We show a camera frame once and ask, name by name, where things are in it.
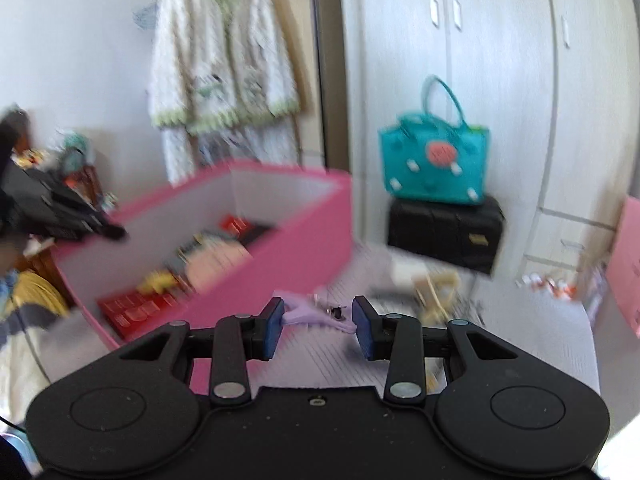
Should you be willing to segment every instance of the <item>door handle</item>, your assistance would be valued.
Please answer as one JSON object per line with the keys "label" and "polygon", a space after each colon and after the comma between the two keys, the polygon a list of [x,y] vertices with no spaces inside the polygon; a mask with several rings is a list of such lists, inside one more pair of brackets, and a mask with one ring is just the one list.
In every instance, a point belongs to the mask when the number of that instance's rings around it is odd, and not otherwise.
{"label": "door handle", "polygon": [[560,243],[562,244],[562,247],[564,247],[565,249],[569,249],[570,251],[575,251],[577,253],[583,253],[584,251],[587,250],[587,248],[582,245],[579,244],[578,242],[571,242],[569,240],[560,240]]}
{"label": "door handle", "polygon": [[431,0],[431,23],[435,28],[440,28],[440,9],[438,8],[438,1]]}
{"label": "door handle", "polygon": [[571,41],[569,38],[569,22],[563,16],[562,17],[562,39],[564,40],[564,46],[571,48]]}
{"label": "door handle", "polygon": [[462,32],[462,6],[457,0],[453,0],[453,23],[456,29]]}

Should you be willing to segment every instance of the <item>pink storage box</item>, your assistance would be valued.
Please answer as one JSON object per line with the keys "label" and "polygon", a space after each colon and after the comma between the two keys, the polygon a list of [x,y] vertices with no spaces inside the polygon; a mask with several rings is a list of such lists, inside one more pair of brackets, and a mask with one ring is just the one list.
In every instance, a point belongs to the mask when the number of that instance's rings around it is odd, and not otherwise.
{"label": "pink storage box", "polygon": [[640,338],[640,200],[627,197],[607,281],[620,312]]}
{"label": "pink storage box", "polygon": [[233,268],[210,292],[161,313],[132,338],[176,319],[204,328],[233,314],[258,314],[274,290],[311,293],[334,279],[350,260],[347,174],[252,162],[205,170],[183,186],[162,188],[114,215],[129,233],[127,242],[96,238],[56,251],[66,286],[110,349],[123,341],[95,300],[135,288],[180,245],[197,232],[216,228],[229,213],[275,225],[276,230],[252,244],[252,258]]}

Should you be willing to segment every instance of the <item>pink patch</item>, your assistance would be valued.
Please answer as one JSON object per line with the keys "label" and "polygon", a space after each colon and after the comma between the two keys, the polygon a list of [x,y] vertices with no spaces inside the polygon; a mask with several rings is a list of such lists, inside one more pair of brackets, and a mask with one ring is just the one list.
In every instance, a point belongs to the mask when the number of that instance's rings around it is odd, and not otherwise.
{"label": "pink patch", "polygon": [[458,150],[443,140],[432,140],[426,147],[427,160],[436,168],[448,168],[458,160]]}

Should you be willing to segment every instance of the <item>purple hair clip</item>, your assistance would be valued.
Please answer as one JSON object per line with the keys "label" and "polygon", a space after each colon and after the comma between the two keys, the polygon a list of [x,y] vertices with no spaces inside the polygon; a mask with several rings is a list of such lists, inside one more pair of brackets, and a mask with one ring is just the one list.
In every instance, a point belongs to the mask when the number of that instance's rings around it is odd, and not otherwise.
{"label": "purple hair clip", "polygon": [[356,333],[356,325],[351,320],[350,306],[323,304],[316,296],[303,296],[282,290],[277,290],[273,295],[282,298],[286,306],[286,312],[282,316],[284,325],[325,325],[347,334]]}

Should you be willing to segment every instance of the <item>black camera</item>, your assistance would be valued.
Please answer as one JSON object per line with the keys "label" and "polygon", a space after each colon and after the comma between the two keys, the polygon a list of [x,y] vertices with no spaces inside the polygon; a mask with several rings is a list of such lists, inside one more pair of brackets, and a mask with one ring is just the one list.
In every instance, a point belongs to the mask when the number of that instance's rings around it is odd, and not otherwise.
{"label": "black camera", "polygon": [[26,114],[0,118],[0,235],[22,233],[82,241],[88,235],[122,240],[127,232],[68,188],[55,173],[23,170],[11,160]]}

